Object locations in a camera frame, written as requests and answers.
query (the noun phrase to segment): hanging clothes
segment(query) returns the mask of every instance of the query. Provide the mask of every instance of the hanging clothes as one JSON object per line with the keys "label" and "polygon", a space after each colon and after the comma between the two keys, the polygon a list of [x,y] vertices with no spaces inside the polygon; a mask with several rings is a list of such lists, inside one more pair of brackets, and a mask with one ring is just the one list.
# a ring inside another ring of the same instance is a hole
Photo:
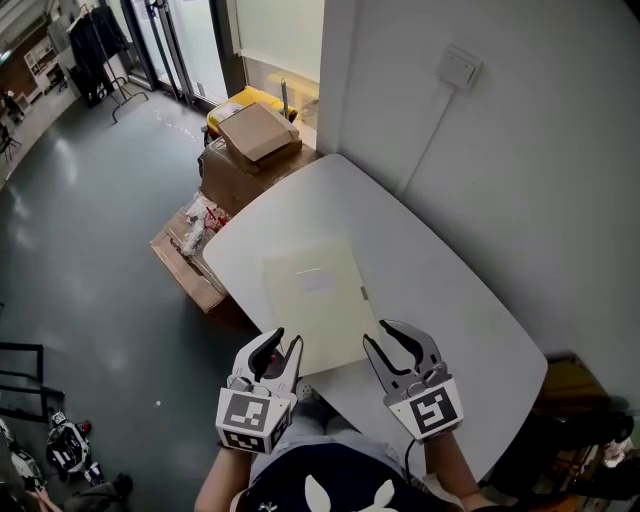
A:
{"label": "hanging clothes", "polygon": [[104,95],[100,94],[100,89],[104,87],[107,92],[112,92],[113,86],[104,69],[105,57],[88,15],[77,21],[69,40],[77,68],[72,75],[74,82],[87,104],[96,105]]}
{"label": "hanging clothes", "polygon": [[96,7],[91,11],[93,24],[100,35],[107,57],[111,58],[121,51],[126,51],[127,40],[116,21],[111,7]]}
{"label": "hanging clothes", "polygon": [[125,50],[126,39],[111,7],[96,7],[91,15],[87,14],[77,21],[71,29],[69,40],[77,67],[73,71],[74,81],[87,104],[93,106],[101,101],[105,92],[113,92],[113,85],[104,69],[105,53],[111,58]]}

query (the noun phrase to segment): cardboard box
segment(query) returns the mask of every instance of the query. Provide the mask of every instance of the cardboard box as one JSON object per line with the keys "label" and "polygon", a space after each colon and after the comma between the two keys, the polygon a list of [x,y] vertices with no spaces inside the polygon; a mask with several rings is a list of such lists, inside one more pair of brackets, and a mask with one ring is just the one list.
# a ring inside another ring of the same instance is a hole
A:
{"label": "cardboard box", "polygon": [[181,208],[165,224],[162,231],[151,241],[151,248],[205,313],[227,325],[255,328],[204,262],[202,250],[215,234],[207,233],[193,256],[182,255],[181,250],[190,230],[186,215],[189,206]]}
{"label": "cardboard box", "polygon": [[236,163],[224,139],[213,141],[202,154],[202,193],[229,215],[236,215],[260,194],[298,169],[320,158],[303,144],[293,155],[278,160],[260,174],[247,174]]}
{"label": "cardboard box", "polygon": [[249,105],[226,118],[218,129],[234,160],[250,174],[302,148],[296,127],[263,103]]}

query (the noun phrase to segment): person's arm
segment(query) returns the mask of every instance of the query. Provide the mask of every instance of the person's arm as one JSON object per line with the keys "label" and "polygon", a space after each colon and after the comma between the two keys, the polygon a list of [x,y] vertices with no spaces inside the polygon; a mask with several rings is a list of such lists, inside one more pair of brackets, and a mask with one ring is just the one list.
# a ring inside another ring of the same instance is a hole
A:
{"label": "person's arm", "polygon": [[41,512],[62,512],[62,509],[51,501],[49,498],[49,493],[46,489],[42,489],[41,491],[29,492],[31,496],[38,500],[38,505],[40,506]]}
{"label": "person's arm", "polygon": [[466,512],[495,505],[480,494],[480,488],[451,432],[426,442],[424,453],[427,471],[436,474],[442,488],[457,497]]}
{"label": "person's arm", "polygon": [[249,486],[251,453],[221,448],[196,499],[195,512],[229,512],[233,498]]}

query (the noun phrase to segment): navy shirt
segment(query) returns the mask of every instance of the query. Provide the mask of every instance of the navy shirt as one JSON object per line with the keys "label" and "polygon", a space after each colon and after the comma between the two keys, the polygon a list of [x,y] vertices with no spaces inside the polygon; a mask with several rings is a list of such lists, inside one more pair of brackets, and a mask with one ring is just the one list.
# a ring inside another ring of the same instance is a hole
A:
{"label": "navy shirt", "polygon": [[391,480],[394,495],[386,505],[398,512],[444,511],[449,503],[408,485],[386,464],[341,444],[302,446],[271,463],[247,491],[239,507],[243,512],[308,511],[305,480],[308,475],[320,484],[331,500],[331,512],[354,512],[374,504],[378,489]]}

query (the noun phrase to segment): paper sheet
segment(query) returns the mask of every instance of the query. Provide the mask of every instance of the paper sheet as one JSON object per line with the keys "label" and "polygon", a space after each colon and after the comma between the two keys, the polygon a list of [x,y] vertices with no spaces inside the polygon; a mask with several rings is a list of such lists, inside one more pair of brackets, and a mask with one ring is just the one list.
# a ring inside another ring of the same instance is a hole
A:
{"label": "paper sheet", "polygon": [[378,327],[346,240],[266,258],[263,269],[284,349],[302,336],[300,375],[366,357],[362,337],[377,340]]}

